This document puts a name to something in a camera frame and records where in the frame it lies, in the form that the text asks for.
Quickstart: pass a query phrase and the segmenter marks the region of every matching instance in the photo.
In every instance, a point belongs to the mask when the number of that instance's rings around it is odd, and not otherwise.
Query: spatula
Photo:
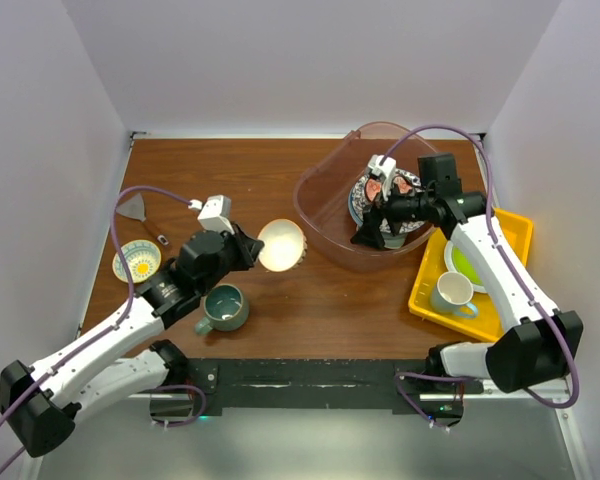
[[[156,238],[165,247],[169,245],[169,240],[165,237],[158,226],[147,218],[144,213],[144,200],[142,194],[137,193],[129,200],[119,205],[116,208],[116,213],[123,217],[132,218],[133,220],[139,220],[142,222],[145,230],[149,232],[154,238]]]

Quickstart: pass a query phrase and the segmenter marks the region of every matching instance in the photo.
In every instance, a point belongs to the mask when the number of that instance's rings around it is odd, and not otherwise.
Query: spatula handle
[[[149,232],[151,236],[157,239],[162,245],[164,245],[165,247],[169,245],[169,240],[162,234],[162,232],[155,223],[153,223],[149,219],[146,219],[144,222],[142,222],[142,224],[144,225],[144,228],[147,230],[147,232]]]

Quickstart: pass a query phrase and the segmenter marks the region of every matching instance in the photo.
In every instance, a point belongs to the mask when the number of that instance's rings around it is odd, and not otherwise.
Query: light blue mug
[[[473,303],[473,285],[471,280],[457,272],[446,272],[440,275],[431,292],[429,303],[438,313],[450,313],[463,318],[476,318],[479,310]]]
[[[196,323],[196,333],[206,335],[211,330],[229,332],[244,325],[249,318],[249,302],[238,287],[219,285],[202,301],[205,316]]]

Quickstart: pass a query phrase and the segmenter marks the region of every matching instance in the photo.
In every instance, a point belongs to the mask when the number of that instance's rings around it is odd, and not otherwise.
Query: plastic container
[[[511,248],[524,266],[527,265],[533,222],[515,213],[495,209],[500,227]],[[447,271],[444,263],[444,249],[447,239],[440,230],[429,239],[422,257],[420,270],[409,297],[409,311],[432,322],[469,335],[482,342],[497,342],[503,335],[500,318],[496,307],[484,293],[474,293],[471,302],[478,307],[480,313],[476,318],[465,319],[454,315],[443,315],[431,309],[429,296],[440,275]]]
[[[399,262],[433,233],[431,225],[425,224],[395,250],[380,251],[350,242],[356,231],[348,206],[351,187],[364,174],[372,155],[386,152],[407,132],[388,122],[364,125],[349,133],[322,162],[304,172],[296,184],[293,202],[301,227],[309,244],[332,262],[357,272],[380,270]],[[417,175],[418,157],[436,151],[415,135],[398,148],[393,158],[398,168]]]

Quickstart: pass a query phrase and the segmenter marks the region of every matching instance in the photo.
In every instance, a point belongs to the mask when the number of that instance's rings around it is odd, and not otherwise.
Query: white wall
[[[576,413],[600,479],[600,1],[562,2],[487,146],[500,202],[535,221],[533,274],[585,323]]]
[[[63,0],[125,125],[484,131],[559,0]]]
[[[0,0],[0,370],[75,334],[125,137],[60,1]]]

